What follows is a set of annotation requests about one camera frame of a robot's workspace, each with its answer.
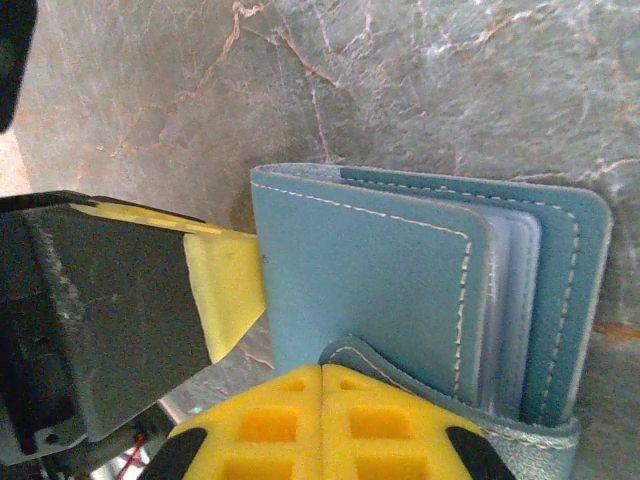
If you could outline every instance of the marble surface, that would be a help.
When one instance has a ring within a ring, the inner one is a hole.
[[[17,190],[111,195],[245,231],[254,228],[248,170],[263,163],[599,192],[616,223],[576,407],[585,435],[575,478],[638,477],[640,4],[39,6],[17,145],[0,145],[0,180],[22,179]],[[264,319],[171,399],[193,414],[270,375]]]

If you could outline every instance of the wallet flap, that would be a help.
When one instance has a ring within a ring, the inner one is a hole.
[[[354,336],[329,344],[319,363],[348,367],[471,420],[518,480],[566,480],[571,475],[581,431],[575,419],[548,428],[489,415],[418,382]]]
[[[334,184],[314,171],[329,174],[283,165],[251,174],[277,372],[314,363],[352,333],[422,382],[477,404],[486,221],[464,206]]]
[[[611,213],[591,191],[367,168],[343,182],[422,198],[532,213],[542,227],[522,418],[556,425],[575,402],[611,233]]]

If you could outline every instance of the white stitching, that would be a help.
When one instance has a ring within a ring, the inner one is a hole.
[[[393,378],[391,378],[386,372],[382,371],[382,369],[380,369],[380,367],[378,367],[371,360],[369,360],[360,350],[358,350],[357,348],[352,347],[350,345],[346,345],[344,347],[338,348],[335,352],[333,352],[329,356],[329,360],[327,362],[328,363],[332,363],[335,360],[336,356],[338,356],[339,353],[345,352],[345,351],[352,351],[355,354],[357,354],[362,360],[364,360],[366,362],[367,365],[369,365],[371,368],[373,368],[373,370],[378,372],[378,374],[381,377],[386,378],[387,381],[389,383],[391,383],[392,385],[398,387],[399,389],[401,389],[401,390],[403,390],[403,391],[405,391],[407,393],[410,393],[411,395],[415,395],[415,396],[418,396],[418,397],[422,398],[422,396],[417,395],[414,391],[408,389],[407,387],[405,387],[401,383],[399,383],[396,380],[394,380]],[[402,375],[405,375],[407,378],[411,379],[412,381],[422,385],[421,382],[419,382],[418,380],[413,378],[408,373],[406,373],[406,372],[404,372],[402,370],[398,370],[398,371]],[[577,441],[573,441],[573,442],[567,443],[565,445],[556,445],[556,444],[553,444],[553,443],[537,443],[537,442],[534,442],[533,440],[526,440],[524,438],[518,438],[515,435],[507,435],[505,433],[498,432],[497,430],[493,430],[493,429],[491,429],[489,427],[486,427],[486,426],[481,427],[481,428],[485,433],[487,433],[489,435],[492,435],[492,436],[495,436],[495,437],[500,437],[500,438],[502,438],[504,440],[507,440],[508,442],[517,442],[517,443],[520,443],[520,444],[522,444],[524,446],[527,446],[527,447],[537,447],[540,450],[570,450],[572,448],[575,448],[578,445]]]
[[[373,182],[371,180],[364,180],[364,179],[360,179],[360,178],[344,178],[344,180],[347,181],[355,181],[355,182],[360,182],[360,183],[371,183],[374,185],[384,185],[383,182]],[[389,186],[397,186],[398,184],[387,184]],[[475,194],[475,193],[470,193],[470,192],[458,192],[457,190],[451,190],[450,188],[447,188],[445,185],[442,185],[439,189],[435,189],[435,188],[431,188],[431,187],[416,187],[420,190],[429,190],[429,191],[433,191],[433,192],[446,192],[446,193],[454,193],[457,195],[464,195],[464,196],[473,196],[473,197],[477,197],[477,198],[482,198],[482,199],[486,199],[487,197],[485,195],[479,195],[479,194]],[[540,411],[538,413],[538,422],[542,421],[542,416],[544,415],[544,412],[547,408],[547,400],[549,397],[549,390],[551,389],[551,383],[553,381],[554,378],[554,374],[555,374],[555,368],[556,368],[556,363],[558,361],[558,353],[560,352],[560,346],[562,343],[562,335],[564,333],[564,327],[567,321],[567,313],[569,311],[569,302],[571,300],[571,289],[573,287],[573,280],[574,280],[574,276],[575,276],[575,267],[576,267],[576,263],[578,261],[578,251],[580,249],[580,223],[577,221],[576,219],[576,215],[569,211],[569,210],[565,210],[562,206],[560,205],[552,205],[552,204],[547,204],[544,202],[533,202],[531,200],[520,200],[520,199],[515,199],[515,198],[501,198],[501,197],[489,197],[490,199],[493,200],[501,200],[501,201],[507,201],[507,202],[520,202],[520,203],[525,203],[525,204],[529,204],[529,205],[535,205],[535,206],[540,206],[540,207],[551,207],[555,210],[559,210],[562,211],[563,213],[565,213],[572,221],[573,223],[573,252],[571,253],[571,268],[569,270],[569,275],[568,275],[568,279],[567,279],[567,287],[565,289],[564,292],[564,299],[563,299],[563,303],[562,303],[562,311],[560,314],[560,319],[558,320],[558,331],[556,333],[555,336],[555,343],[554,343],[554,347],[553,347],[553,352],[551,354],[551,361],[549,362],[549,368],[547,369],[547,379],[546,379],[546,386],[545,386],[545,390],[542,394],[542,404],[540,405]]]
[[[331,363],[333,361],[333,359],[336,357],[336,355],[338,355],[341,352],[347,351],[347,350],[352,350],[354,352],[356,352],[360,358],[362,358],[362,360],[364,360],[367,365],[369,365],[371,368],[373,368],[376,372],[378,372],[382,377],[386,378],[387,381],[389,383],[391,383],[392,385],[398,387],[400,390],[404,390],[407,393],[410,393],[412,395],[414,395],[414,393],[409,390],[407,387],[405,387],[404,385],[402,385],[401,383],[396,382],[393,378],[391,378],[389,375],[387,375],[385,372],[383,372],[382,370],[380,370],[375,364],[371,363],[371,361],[365,357],[359,350],[357,350],[355,347],[350,347],[350,346],[346,346],[346,347],[340,347],[339,349],[337,349],[335,352],[333,352],[331,354],[331,356],[329,357],[329,363]]]
[[[368,210],[366,208],[362,208],[362,207],[355,207],[353,205],[348,205],[346,203],[340,203],[340,202],[335,202],[333,200],[327,200],[325,198],[320,198],[320,197],[315,197],[313,195],[304,195],[301,193],[297,193],[297,192],[291,192],[289,190],[283,190],[280,188],[276,188],[276,187],[270,187],[268,185],[260,185],[258,183],[254,183],[251,182],[251,185],[253,185],[254,187],[258,187],[258,188],[264,188],[266,190],[272,190],[274,192],[280,192],[280,193],[284,193],[287,195],[291,195],[294,197],[304,197],[304,198],[308,198],[309,200],[314,200],[317,202],[322,202],[322,203],[326,203],[329,205],[333,205],[336,207],[343,207],[343,208],[347,208],[347,209],[353,209],[356,210],[358,212],[363,212],[363,213],[367,213],[369,215],[375,215],[378,217],[387,217],[391,220],[396,220],[396,221],[400,221],[400,222],[404,222],[404,223],[410,223],[412,225],[418,225],[420,227],[427,227],[427,228],[432,228],[435,230],[439,230],[439,231],[443,231],[443,232],[448,232],[454,235],[458,235],[461,236],[462,238],[464,238],[467,242],[465,249],[464,249],[464,257],[462,259],[462,265],[460,267],[461,270],[461,274],[460,274],[460,295],[459,295],[459,300],[458,300],[458,310],[457,310],[457,322],[456,322],[456,339],[455,339],[455,347],[456,347],[456,351],[455,351],[455,361],[453,364],[453,370],[454,370],[454,381],[453,381],[453,396],[454,398],[458,398],[458,390],[460,389],[460,366],[462,363],[462,325],[464,322],[464,307],[465,307],[465,296],[466,296],[466,290],[467,290],[467,276],[468,276],[468,271],[469,271],[469,262],[471,260],[471,247],[472,247],[472,241],[470,240],[469,236],[459,230],[453,230],[451,228],[446,228],[446,227],[441,227],[438,225],[432,225],[430,223],[426,223],[426,222],[419,222],[417,220],[410,220],[408,218],[404,218],[404,217],[400,217],[397,215],[391,215],[388,213],[384,213],[384,212],[378,212],[375,210]]]

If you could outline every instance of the yellow foam pad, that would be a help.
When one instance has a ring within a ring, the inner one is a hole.
[[[306,366],[179,425],[207,437],[185,480],[469,480],[446,429],[472,422],[338,365]]]
[[[255,235],[136,205],[96,202],[72,208],[110,220],[184,232],[189,281],[209,357],[224,358],[266,308]]]
[[[212,362],[224,358],[265,310],[260,249],[253,235],[186,234],[189,280]]]

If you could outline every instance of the red wire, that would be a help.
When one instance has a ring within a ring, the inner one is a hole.
[[[122,470],[120,470],[120,473],[118,474],[118,480],[124,479],[124,474],[127,473],[127,470],[129,470],[129,467],[133,463],[134,458],[136,458],[136,456],[138,455],[138,452],[142,448],[143,443],[144,443],[144,435],[139,434],[136,437],[136,446],[133,448],[133,453],[131,454],[131,456],[129,457],[129,460],[127,460],[127,463],[124,464],[124,467],[122,467]]]

